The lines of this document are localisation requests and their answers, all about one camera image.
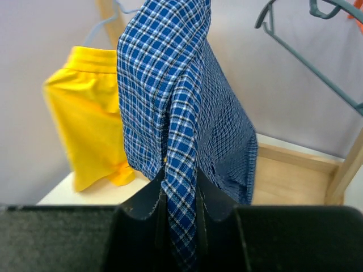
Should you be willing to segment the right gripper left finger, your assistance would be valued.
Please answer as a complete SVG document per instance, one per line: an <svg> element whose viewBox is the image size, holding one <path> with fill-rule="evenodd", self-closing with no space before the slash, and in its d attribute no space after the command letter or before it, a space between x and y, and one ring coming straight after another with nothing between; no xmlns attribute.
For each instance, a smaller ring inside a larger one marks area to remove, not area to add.
<svg viewBox="0 0 363 272"><path fill-rule="evenodd" d="M163 177L117 206L1 206L1 270L165 271Z"/></svg>

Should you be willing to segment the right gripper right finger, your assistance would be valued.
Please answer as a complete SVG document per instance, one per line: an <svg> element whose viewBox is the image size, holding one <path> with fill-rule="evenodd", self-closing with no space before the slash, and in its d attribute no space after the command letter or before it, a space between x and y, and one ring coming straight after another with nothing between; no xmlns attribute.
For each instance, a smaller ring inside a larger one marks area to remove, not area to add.
<svg viewBox="0 0 363 272"><path fill-rule="evenodd" d="M197 173L200 271L361 271L362 213L240 205Z"/></svg>

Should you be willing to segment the blue checked shirt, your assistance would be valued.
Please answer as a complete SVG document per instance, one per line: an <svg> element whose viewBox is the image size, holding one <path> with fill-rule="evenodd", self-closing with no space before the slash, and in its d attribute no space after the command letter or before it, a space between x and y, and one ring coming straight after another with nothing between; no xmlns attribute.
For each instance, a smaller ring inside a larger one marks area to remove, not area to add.
<svg viewBox="0 0 363 272"><path fill-rule="evenodd" d="M171 251L197 270L197 173L252 202L258 142L207 39L210 1L146 1L117 46L124 150L130 166L164 172Z"/></svg>

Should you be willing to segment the grey blue hanger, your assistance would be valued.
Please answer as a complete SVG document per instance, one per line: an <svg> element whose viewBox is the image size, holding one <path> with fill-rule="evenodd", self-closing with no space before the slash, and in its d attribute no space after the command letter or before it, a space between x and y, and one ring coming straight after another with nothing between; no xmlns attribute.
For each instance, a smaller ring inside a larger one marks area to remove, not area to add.
<svg viewBox="0 0 363 272"><path fill-rule="evenodd" d="M267 1L255 28L362 114L362 1Z"/></svg>

